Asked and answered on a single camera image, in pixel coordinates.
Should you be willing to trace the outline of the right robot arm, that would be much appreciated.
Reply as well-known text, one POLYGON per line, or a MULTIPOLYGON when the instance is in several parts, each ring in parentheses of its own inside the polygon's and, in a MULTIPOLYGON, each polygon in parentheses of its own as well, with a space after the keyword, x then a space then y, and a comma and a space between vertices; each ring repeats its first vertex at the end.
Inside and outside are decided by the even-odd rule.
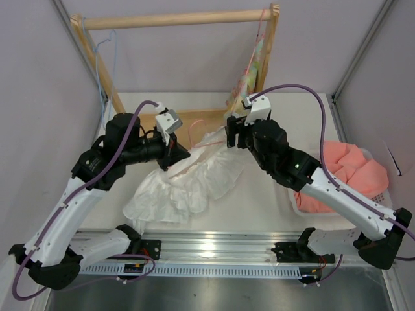
POLYGON ((303 261, 318 255, 358 255, 366 263, 388 270, 398 251, 412 213, 378 204, 334 177, 321 160, 289 146, 287 133, 272 119, 248 124, 243 117, 226 121, 228 147, 247 149, 277 184, 324 203, 354 225, 353 229, 324 231, 307 228, 296 245, 303 261))

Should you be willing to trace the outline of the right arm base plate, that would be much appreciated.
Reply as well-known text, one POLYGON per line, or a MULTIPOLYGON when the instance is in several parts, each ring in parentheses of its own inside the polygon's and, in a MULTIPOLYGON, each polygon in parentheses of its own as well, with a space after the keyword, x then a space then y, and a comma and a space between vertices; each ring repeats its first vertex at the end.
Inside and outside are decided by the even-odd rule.
POLYGON ((276 242, 271 251, 280 263, 335 263, 334 254, 317 255, 300 242, 276 242))

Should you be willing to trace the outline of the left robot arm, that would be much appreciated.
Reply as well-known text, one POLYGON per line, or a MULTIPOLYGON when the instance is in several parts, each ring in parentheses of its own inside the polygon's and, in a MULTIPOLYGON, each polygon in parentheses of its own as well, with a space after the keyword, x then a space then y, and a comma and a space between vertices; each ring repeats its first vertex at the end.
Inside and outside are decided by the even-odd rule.
POLYGON ((167 170, 190 156, 175 135, 182 125, 176 112, 164 109, 155 120, 148 137, 140 132, 139 117, 116 114, 104 135, 79 157, 64 194, 42 228, 27 243, 11 247, 9 253, 35 283, 61 290, 81 269, 96 262, 118 255, 134 259, 142 253, 141 235, 126 224, 87 242, 76 244, 72 238, 94 206, 125 175, 126 166, 156 161, 167 170))

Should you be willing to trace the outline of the white pleated skirt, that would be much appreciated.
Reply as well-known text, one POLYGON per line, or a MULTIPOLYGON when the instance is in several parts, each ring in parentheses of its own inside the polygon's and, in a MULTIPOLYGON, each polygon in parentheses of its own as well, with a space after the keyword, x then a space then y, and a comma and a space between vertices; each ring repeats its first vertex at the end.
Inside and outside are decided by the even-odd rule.
POLYGON ((224 128, 205 134, 189 152, 168 170, 153 170, 123 207, 138 233, 152 223, 186 224, 236 186, 250 159, 249 151, 227 147, 224 128))

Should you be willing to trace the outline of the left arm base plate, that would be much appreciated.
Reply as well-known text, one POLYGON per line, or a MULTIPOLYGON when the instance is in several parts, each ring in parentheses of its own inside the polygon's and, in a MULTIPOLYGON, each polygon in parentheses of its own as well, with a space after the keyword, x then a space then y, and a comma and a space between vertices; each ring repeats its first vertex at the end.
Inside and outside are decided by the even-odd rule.
POLYGON ((161 240, 155 239, 141 239, 131 242, 127 250, 122 254, 126 258, 132 258, 132 255, 145 255, 154 260, 160 259, 161 240))

